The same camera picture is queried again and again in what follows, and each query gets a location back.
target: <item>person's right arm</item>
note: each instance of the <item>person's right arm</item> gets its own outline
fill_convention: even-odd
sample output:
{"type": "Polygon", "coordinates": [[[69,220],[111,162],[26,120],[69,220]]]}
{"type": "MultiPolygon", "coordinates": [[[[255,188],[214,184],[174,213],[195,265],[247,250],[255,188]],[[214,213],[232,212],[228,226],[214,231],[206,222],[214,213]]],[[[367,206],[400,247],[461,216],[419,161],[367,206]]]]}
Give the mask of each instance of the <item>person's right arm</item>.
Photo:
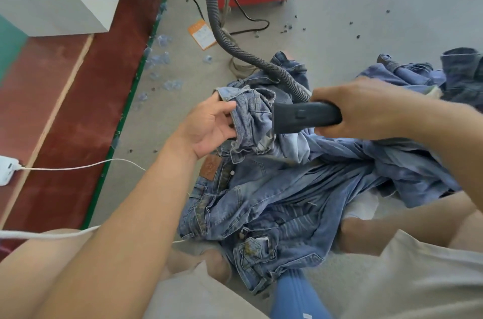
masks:
{"type": "Polygon", "coordinates": [[[483,115],[469,105],[432,99],[383,81],[357,78],[318,88],[312,101],[341,109],[342,122],[317,128],[326,137],[415,140],[442,159],[473,203],[483,211],[483,115]]]}

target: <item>hand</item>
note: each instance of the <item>hand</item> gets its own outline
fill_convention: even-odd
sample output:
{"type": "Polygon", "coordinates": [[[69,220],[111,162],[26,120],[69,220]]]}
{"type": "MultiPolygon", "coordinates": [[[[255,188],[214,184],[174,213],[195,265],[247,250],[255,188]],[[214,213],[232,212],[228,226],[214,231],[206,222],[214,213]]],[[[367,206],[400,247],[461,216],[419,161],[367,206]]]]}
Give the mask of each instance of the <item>hand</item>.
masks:
{"type": "Polygon", "coordinates": [[[417,127],[416,121],[426,112],[426,107],[432,102],[440,103],[415,91],[367,77],[358,77],[341,86],[315,89],[311,101],[323,100],[341,109],[342,122],[318,127],[317,134],[366,140],[410,137],[411,127],[417,127]]]}
{"type": "Polygon", "coordinates": [[[224,141],[237,136],[230,112],[237,106],[236,102],[220,100],[218,92],[214,92],[204,102],[199,103],[186,116],[173,134],[190,147],[197,158],[201,158],[215,150],[224,141]]]}

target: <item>label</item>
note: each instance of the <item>label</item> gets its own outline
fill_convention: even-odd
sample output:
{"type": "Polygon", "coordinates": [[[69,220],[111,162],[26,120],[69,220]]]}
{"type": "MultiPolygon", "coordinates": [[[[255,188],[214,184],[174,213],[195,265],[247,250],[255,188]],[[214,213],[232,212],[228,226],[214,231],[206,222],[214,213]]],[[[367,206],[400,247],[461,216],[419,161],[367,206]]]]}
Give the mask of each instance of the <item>label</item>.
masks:
{"type": "Polygon", "coordinates": [[[207,155],[203,162],[202,169],[199,171],[199,175],[213,182],[220,163],[221,157],[211,154],[207,155]]]}
{"type": "Polygon", "coordinates": [[[202,50],[205,50],[216,43],[212,30],[203,19],[198,20],[195,24],[190,26],[188,31],[202,50]]]}

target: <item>green edge trim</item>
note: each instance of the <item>green edge trim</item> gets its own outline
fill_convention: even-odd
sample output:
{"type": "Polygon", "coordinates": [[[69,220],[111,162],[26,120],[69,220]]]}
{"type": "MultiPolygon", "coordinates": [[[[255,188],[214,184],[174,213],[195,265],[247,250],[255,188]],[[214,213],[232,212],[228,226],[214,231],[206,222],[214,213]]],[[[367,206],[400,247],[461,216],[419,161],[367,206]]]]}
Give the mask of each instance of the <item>green edge trim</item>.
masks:
{"type": "MultiPolygon", "coordinates": [[[[151,31],[151,35],[149,36],[149,39],[148,39],[148,43],[147,43],[148,47],[151,47],[153,45],[154,39],[156,37],[157,28],[158,28],[159,23],[160,23],[161,18],[162,18],[162,14],[163,14],[164,10],[161,8],[161,4],[160,4],[158,15],[156,16],[156,22],[153,25],[153,30],[151,31]]],[[[146,63],[146,60],[147,60],[147,56],[143,55],[142,58],[141,58],[141,62],[139,63],[138,70],[136,72],[136,76],[134,77],[134,79],[132,81],[131,91],[129,92],[128,99],[126,101],[123,112],[121,114],[121,120],[117,124],[116,132],[114,132],[114,136],[112,137],[113,140],[116,137],[120,136],[122,129],[124,128],[124,123],[125,123],[126,118],[128,116],[129,109],[131,108],[131,104],[132,104],[132,101],[134,99],[136,89],[138,88],[139,80],[141,78],[142,71],[144,70],[144,65],[146,63]]],[[[115,150],[112,147],[109,147],[109,151],[106,155],[106,159],[112,158],[112,156],[114,155],[114,151],[115,150]]],[[[92,216],[94,214],[94,210],[95,210],[96,205],[97,205],[97,201],[99,200],[100,191],[102,190],[102,186],[104,185],[104,181],[106,179],[107,171],[109,170],[110,165],[111,165],[111,162],[107,162],[107,163],[104,164],[104,166],[102,168],[102,172],[100,173],[99,180],[97,181],[96,188],[94,189],[94,193],[92,195],[92,200],[89,204],[88,211],[86,213],[86,217],[84,218],[84,222],[82,223],[81,230],[87,229],[89,227],[89,224],[92,220],[92,216]]]]}

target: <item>brown leather patch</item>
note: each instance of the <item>brown leather patch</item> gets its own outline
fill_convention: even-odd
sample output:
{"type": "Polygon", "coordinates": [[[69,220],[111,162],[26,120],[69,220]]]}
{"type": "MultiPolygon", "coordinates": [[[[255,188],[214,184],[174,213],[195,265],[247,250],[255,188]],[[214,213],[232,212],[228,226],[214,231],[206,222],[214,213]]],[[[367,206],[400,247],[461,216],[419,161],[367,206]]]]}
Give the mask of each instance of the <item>brown leather patch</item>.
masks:
{"type": "Polygon", "coordinates": [[[203,162],[202,169],[199,171],[199,175],[213,182],[214,176],[218,166],[220,166],[221,157],[217,155],[207,155],[203,162]]]}

